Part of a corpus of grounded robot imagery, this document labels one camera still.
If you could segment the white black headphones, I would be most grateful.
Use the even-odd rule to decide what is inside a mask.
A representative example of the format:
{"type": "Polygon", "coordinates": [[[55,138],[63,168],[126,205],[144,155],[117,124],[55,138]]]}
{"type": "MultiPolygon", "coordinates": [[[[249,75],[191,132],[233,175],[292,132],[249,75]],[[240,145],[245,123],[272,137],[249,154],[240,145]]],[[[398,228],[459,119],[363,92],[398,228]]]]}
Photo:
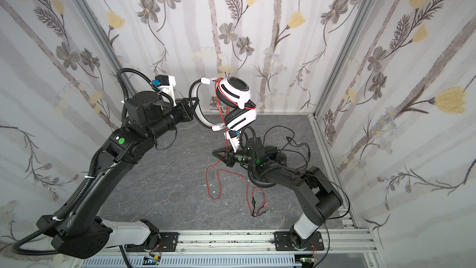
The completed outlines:
{"type": "Polygon", "coordinates": [[[240,78],[229,76],[227,78],[200,78],[190,87],[189,98],[198,98],[198,90],[202,84],[214,82],[217,105],[224,104],[231,108],[228,115],[224,116],[222,123],[214,124],[203,115],[200,105],[195,109],[195,116],[199,123],[207,129],[219,131],[224,128],[238,132],[257,118],[257,107],[251,101],[249,85],[240,78]]]}

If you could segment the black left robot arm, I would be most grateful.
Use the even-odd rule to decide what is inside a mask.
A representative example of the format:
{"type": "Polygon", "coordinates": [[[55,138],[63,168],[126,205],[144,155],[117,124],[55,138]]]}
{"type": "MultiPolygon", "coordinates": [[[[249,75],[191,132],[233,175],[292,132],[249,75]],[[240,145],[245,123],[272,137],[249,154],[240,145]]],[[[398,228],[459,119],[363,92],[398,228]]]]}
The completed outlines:
{"type": "Polygon", "coordinates": [[[53,215],[40,217],[38,230],[12,246],[14,254],[87,259],[104,248],[134,246],[150,251],[162,243],[159,229],[149,220],[111,222],[98,213],[161,136],[193,120],[199,99],[174,99],[166,92],[166,87],[174,85],[167,75],[149,79],[138,70],[122,68],[117,80],[124,97],[121,127],[94,153],[87,174],[68,202],[53,215]]]}

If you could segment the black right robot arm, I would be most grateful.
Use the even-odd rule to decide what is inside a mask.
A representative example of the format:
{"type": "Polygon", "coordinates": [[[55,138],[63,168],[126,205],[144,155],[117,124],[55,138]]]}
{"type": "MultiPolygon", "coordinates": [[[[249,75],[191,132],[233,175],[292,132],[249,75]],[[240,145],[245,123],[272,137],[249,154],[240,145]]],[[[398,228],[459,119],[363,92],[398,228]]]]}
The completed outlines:
{"type": "Polygon", "coordinates": [[[278,251],[306,250],[322,251],[324,245],[317,231],[326,221],[334,217],[344,203],[347,194],[336,183],[328,180],[318,167],[299,169],[287,166],[287,156],[276,146],[264,146],[261,138],[252,135],[246,138],[246,145],[221,148],[213,151],[213,156],[228,167],[239,163],[248,173],[248,180],[261,189],[280,185],[291,189],[302,208],[302,215],[288,232],[276,232],[278,251]]]}

